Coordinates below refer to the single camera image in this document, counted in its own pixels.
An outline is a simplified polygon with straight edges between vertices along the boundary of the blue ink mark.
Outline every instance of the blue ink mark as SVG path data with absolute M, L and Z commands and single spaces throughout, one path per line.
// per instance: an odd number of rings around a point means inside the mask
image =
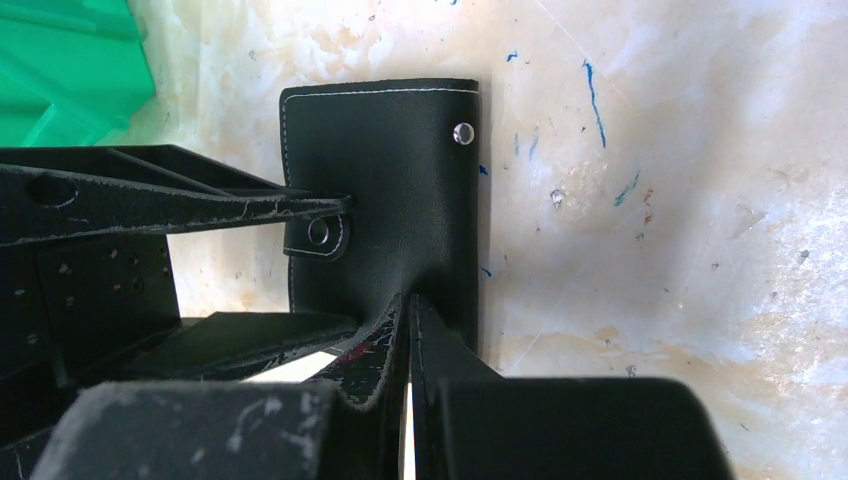
M 598 122 L 598 130 L 601 131 L 601 145 L 607 148 L 607 136 L 604 134 L 604 123 L 601 122 L 601 114 L 598 112 L 598 104 L 595 103 L 595 84 L 592 83 L 592 64 L 588 60 L 583 60 L 583 66 L 586 67 L 586 75 L 589 77 L 589 92 L 592 94 L 592 108 L 595 110 L 595 119 Z
M 539 146 L 539 127 L 536 127 L 536 132 L 533 135 L 533 144 L 530 145 L 530 151 L 527 152 L 527 160 L 533 160 L 533 154 L 536 152 L 536 147 Z
M 641 172 L 636 172 L 636 177 L 633 179 L 633 182 L 630 185 L 624 187 L 624 191 L 619 193 L 617 197 L 615 197 L 615 206 L 618 207 L 622 203 L 624 203 L 624 198 L 627 197 L 627 194 L 630 193 L 631 190 L 636 188 L 636 183 L 639 181 L 639 174 Z

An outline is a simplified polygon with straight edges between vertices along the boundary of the red mark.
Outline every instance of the red mark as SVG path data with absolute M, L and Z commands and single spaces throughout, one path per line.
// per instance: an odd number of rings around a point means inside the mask
M 365 355 L 365 352 L 367 352 L 370 348 L 371 342 L 365 340 L 364 342 L 359 343 L 355 347 L 348 350 L 347 353 L 345 353 L 344 355 L 337 358 L 336 362 L 344 364 L 350 363 L 354 360 L 359 360 L 360 358 L 362 358 L 363 355 Z

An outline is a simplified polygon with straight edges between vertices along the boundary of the white stained surface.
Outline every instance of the white stained surface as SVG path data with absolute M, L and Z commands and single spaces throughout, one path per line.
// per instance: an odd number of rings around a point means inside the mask
M 848 2 L 131 5 L 128 141 L 276 182 L 283 88 L 480 80 L 484 360 L 675 378 L 738 478 L 848 478 Z M 282 232 L 171 237 L 183 313 L 286 309 Z

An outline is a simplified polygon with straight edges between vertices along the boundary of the green plastic bin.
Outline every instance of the green plastic bin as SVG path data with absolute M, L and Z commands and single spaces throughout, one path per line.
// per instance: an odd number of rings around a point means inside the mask
M 155 92 L 126 0 L 0 0 L 0 147 L 94 145 Z

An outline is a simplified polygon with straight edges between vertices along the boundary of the silver rivet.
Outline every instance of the silver rivet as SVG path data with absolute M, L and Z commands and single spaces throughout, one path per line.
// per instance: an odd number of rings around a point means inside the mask
M 462 122 L 453 127 L 453 141 L 460 145 L 468 145 L 474 141 L 474 127 Z
M 306 234 L 313 245 L 324 245 L 330 239 L 330 229 L 327 228 L 327 222 L 322 218 L 316 218 L 309 222 Z

